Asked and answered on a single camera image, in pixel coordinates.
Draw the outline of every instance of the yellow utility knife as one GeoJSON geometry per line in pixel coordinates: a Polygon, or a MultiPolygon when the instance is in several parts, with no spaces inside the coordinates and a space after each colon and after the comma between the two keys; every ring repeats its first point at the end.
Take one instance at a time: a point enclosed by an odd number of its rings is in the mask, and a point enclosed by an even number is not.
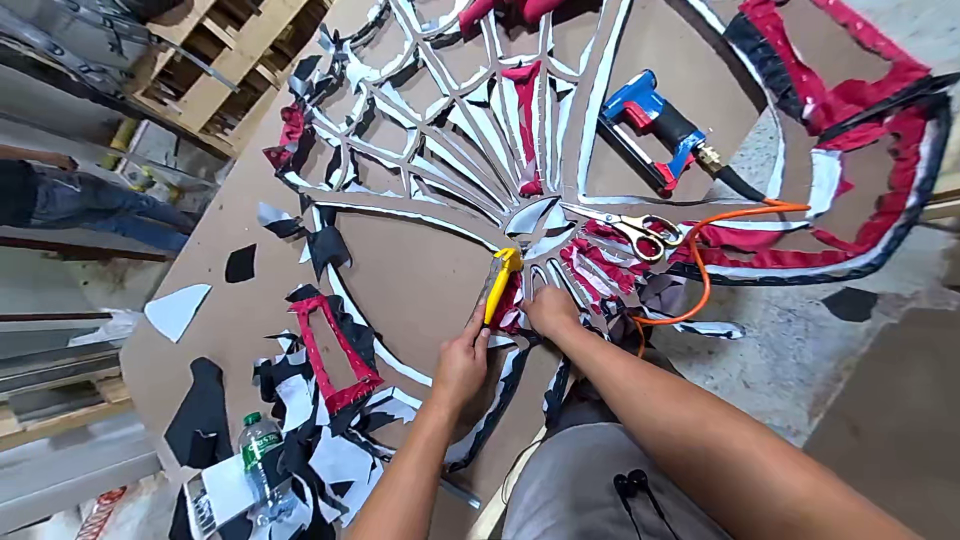
{"type": "Polygon", "coordinates": [[[503,248],[493,254],[493,263],[490,267],[490,274],[487,276],[487,282],[484,283],[480,298],[487,298],[487,312],[484,314],[484,328],[490,325],[496,307],[500,304],[500,297],[503,296],[503,289],[507,287],[507,280],[510,274],[523,268],[523,259],[520,258],[520,251],[517,248],[503,248]]]}

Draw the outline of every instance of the earbuds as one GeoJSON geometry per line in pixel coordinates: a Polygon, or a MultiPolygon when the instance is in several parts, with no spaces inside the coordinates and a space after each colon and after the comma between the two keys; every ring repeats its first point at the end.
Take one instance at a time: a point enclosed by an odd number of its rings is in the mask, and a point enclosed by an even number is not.
{"type": "Polygon", "coordinates": [[[617,475],[613,477],[613,489],[622,499],[632,499],[640,493],[640,490],[646,492],[650,489],[647,474],[640,469],[634,469],[627,476],[617,475]]]}
{"type": "Polygon", "coordinates": [[[646,493],[647,497],[650,499],[650,504],[654,507],[654,511],[657,512],[657,516],[663,520],[663,523],[670,530],[670,533],[673,534],[674,540],[680,540],[680,537],[677,536],[677,532],[670,527],[670,522],[666,521],[666,515],[663,513],[663,508],[660,507],[660,503],[658,503],[657,498],[654,497],[654,492],[650,489],[650,482],[647,478],[647,474],[643,470],[634,469],[626,476],[616,475],[613,477],[613,489],[616,491],[616,494],[620,496],[620,502],[623,503],[623,509],[627,511],[627,515],[630,516],[630,521],[634,524],[636,538],[643,540],[643,536],[640,535],[640,528],[636,525],[636,519],[634,519],[634,512],[630,508],[630,503],[628,503],[627,500],[632,499],[639,495],[640,492],[643,492],[646,493]]]}

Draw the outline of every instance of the bottle cap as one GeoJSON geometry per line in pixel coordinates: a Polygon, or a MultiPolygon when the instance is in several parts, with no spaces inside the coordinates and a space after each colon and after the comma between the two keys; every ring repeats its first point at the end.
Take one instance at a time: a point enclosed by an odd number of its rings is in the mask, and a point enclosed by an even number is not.
{"type": "Polygon", "coordinates": [[[243,425],[252,426],[253,424],[256,424],[257,422],[259,422],[261,418],[262,416],[260,416],[259,412],[252,412],[247,416],[243,417],[243,425]]]}

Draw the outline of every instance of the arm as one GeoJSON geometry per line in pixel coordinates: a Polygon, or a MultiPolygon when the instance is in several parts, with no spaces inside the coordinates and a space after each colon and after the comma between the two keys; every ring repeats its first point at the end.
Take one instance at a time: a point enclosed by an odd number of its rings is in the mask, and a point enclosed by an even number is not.
{"type": "Polygon", "coordinates": [[[584,329],[555,287],[524,305],[643,450],[735,538],[917,538],[772,430],[584,329]]]}
{"type": "Polygon", "coordinates": [[[477,306],[464,332],[441,346],[430,398],[357,515],[351,540],[426,538],[454,425],[487,374],[490,330],[480,330],[484,307],[477,306]]]}
{"type": "Polygon", "coordinates": [[[0,160],[25,160],[39,161],[48,165],[59,167],[65,171],[77,170],[77,162],[64,154],[56,152],[42,152],[40,150],[28,150],[16,146],[7,146],[0,144],[0,160]]]}

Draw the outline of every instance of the water bottle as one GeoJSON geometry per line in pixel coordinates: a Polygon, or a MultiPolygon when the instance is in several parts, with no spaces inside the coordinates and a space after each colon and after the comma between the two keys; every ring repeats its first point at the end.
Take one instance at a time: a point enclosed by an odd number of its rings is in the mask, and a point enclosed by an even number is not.
{"type": "Polygon", "coordinates": [[[243,425],[239,440],[240,453],[243,455],[247,482],[259,500],[251,509],[250,516],[256,526],[263,526],[293,511],[297,495],[290,488],[289,479],[271,489],[260,462],[265,453],[283,442],[280,427],[273,420],[263,418],[259,412],[244,417],[243,425]]]}

